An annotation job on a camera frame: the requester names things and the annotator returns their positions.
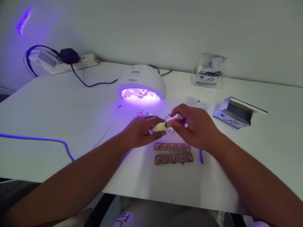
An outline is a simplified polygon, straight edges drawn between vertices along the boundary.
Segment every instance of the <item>white tabletop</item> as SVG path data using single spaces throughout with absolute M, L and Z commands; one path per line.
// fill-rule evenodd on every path
M 77 73 L 85 74 L 87 84 L 94 84 L 113 81 L 128 67 L 102 62 Z M 72 72 L 41 76 L 0 104 L 0 133 L 64 140 L 76 159 L 119 133 L 140 109 L 164 118 L 192 96 L 209 104 L 212 116 L 218 103 L 233 96 L 268 111 L 268 115 L 254 114 L 252 126 L 240 130 L 213 118 L 216 126 L 303 199 L 303 89 L 230 79 L 218 90 L 195 87 L 190 77 L 189 73 L 171 72 L 163 77 L 165 100 L 134 100 L 118 98 L 115 84 L 87 88 Z M 122 119 L 120 125 L 116 118 Z M 168 133 L 159 141 L 183 142 L 176 133 Z M 59 143 L 0 138 L 0 147 L 0 177 L 4 178 L 43 182 L 70 163 Z M 160 152 L 153 150 L 153 143 L 133 149 L 103 192 L 246 212 L 217 161 L 203 152 L 201 164 L 199 150 L 192 148 L 192 153 L 193 163 L 156 166 L 154 157 Z

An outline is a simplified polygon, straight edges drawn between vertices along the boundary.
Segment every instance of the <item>uv nail lamp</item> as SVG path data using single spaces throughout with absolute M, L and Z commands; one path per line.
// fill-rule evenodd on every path
M 161 75 L 147 65 L 135 65 L 117 80 L 116 92 L 120 98 L 144 96 L 165 99 L 166 86 Z

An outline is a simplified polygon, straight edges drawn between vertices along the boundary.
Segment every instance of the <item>cardboard strip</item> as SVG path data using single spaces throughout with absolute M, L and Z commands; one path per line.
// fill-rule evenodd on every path
M 154 150 L 190 152 L 190 145 L 187 143 L 155 143 Z
M 192 153 L 184 153 L 184 154 L 161 154 L 161 155 L 156 155 L 155 156 L 155 165 L 157 165 L 157 159 L 158 158 L 160 158 L 160 161 L 159 161 L 158 165 L 166 165 L 164 163 L 165 157 L 167 157 L 167 164 L 173 164 L 173 157 L 175 157 L 175 159 L 176 159 L 176 162 L 175 162 L 176 164 L 177 163 L 182 163 L 181 156 L 184 159 L 184 163 L 189 162 L 188 156 L 193 158 L 193 154 Z

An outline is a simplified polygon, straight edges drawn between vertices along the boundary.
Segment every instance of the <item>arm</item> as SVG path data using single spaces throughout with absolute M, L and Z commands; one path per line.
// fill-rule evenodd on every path
M 37 226 L 78 214 L 102 191 L 126 152 L 166 134 L 149 134 L 164 122 L 156 116 L 137 116 L 109 139 L 50 177 L 4 215 L 4 226 Z
M 277 227 L 303 223 L 303 202 L 270 170 L 242 150 L 215 126 L 202 109 L 181 104 L 187 128 L 174 122 L 173 129 L 190 145 L 209 152 L 219 162 L 253 216 Z

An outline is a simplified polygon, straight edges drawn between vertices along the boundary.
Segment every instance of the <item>person's left hand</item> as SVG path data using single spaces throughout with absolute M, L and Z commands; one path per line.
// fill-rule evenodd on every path
M 123 146 L 130 150 L 132 148 L 145 146 L 166 134 L 166 131 L 149 133 L 149 129 L 165 120 L 154 115 L 138 115 L 128 126 L 120 133 L 123 140 Z

